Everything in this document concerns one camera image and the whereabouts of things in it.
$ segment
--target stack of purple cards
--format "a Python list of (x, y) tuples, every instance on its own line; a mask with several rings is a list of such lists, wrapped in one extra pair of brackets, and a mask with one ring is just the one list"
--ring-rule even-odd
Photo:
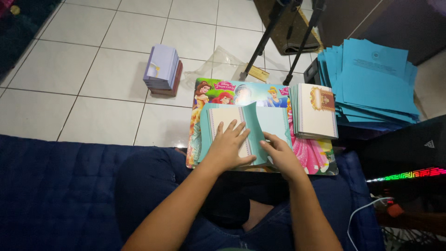
[(178, 62), (179, 57), (175, 48), (160, 44), (153, 46), (143, 78), (147, 87), (172, 90)]

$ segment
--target red hair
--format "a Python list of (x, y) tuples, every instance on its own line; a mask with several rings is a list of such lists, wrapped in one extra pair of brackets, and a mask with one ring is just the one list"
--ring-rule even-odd
[(229, 94), (228, 92), (220, 93), (220, 95), (218, 95), (218, 97), (212, 99), (212, 103), (214, 103), (214, 104), (223, 104), (223, 102), (220, 101), (220, 99), (223, 99), (223, 98), (228, 98), (230, 105), (234, 104), (234, 103), (232, 103), (232, 101), (234, 100), (234, 97), (231, 94)]

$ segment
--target disney princesses logo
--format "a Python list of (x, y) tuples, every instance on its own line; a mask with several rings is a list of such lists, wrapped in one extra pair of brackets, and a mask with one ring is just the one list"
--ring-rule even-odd
[(221, 81), (216, 84), (214, 84), (214, 87), (216, 90), (230, 90), (234, 91), (236, 86), (227, 82), (227, 81)]
[(281, 94), (282, 96), (289, 95), (288, 87), (279, 89), (279, 91), (280, 91), (280, 94)]

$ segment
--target clear plastic bag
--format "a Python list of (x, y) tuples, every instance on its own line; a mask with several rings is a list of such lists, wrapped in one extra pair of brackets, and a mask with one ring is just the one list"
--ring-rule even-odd
[[(212, 79), (236, 80), (239, 81), (240, 73), (246, 69), (246, 63), (236, 58), (234, 55), (218, 46), (209, 59), (195, 71), (185, 71), (187, 83), (195, 85), (197, 78), (210, 77)], [(246, 82), (262, 83), (265, 82), (248, 75)]]

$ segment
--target blue jeans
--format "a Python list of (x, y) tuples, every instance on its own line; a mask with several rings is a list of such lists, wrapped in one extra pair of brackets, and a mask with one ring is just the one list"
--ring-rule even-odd
[[(116, 218), (125, 242), (144, 218), (191, 172), (173, 148), (151, 148), (129, 157), (116, 179)], [(340, 240), (347, 235), (350, 189), (340, 176), (310, 177), (322, 210)], [(277, 204), (252, 230), (225, 229), (199, 213), (181, 250), (241, 247), (255, 251), (294, 250), (289, 200)]]

